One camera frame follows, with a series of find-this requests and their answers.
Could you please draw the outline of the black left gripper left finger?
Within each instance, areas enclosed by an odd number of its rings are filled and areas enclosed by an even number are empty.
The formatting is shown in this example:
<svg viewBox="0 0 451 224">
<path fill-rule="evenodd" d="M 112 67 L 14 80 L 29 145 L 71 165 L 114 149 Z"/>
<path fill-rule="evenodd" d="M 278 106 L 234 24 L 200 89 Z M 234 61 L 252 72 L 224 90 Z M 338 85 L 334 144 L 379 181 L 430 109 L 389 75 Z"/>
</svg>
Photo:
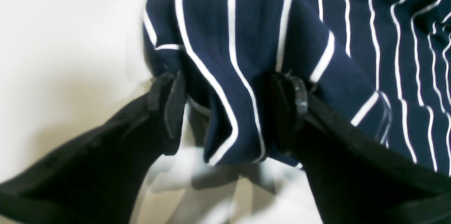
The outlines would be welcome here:
<svg viewBox="0 0 451 224">
<path fill-rule="evenodd" d="M 151 165 L 180 145 L 181 71 L 1 184 L 3 217 L 22 224 L 128 224 Z"/>
</svg>

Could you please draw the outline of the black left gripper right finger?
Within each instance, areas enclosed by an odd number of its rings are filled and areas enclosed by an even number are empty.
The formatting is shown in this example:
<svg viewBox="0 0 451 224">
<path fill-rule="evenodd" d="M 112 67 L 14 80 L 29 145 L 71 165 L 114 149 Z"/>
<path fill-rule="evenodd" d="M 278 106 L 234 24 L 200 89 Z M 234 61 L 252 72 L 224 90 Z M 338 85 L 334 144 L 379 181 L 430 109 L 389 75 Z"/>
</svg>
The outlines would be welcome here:
<svg viewBox="0 0 451 224">
<path fill-rule="evenodd" d="M 449 224 L 450 179 L 375 142 L 309 92 L 270 74 L 275 144 L 303 165 L 324 224 Z"/>
</svg>

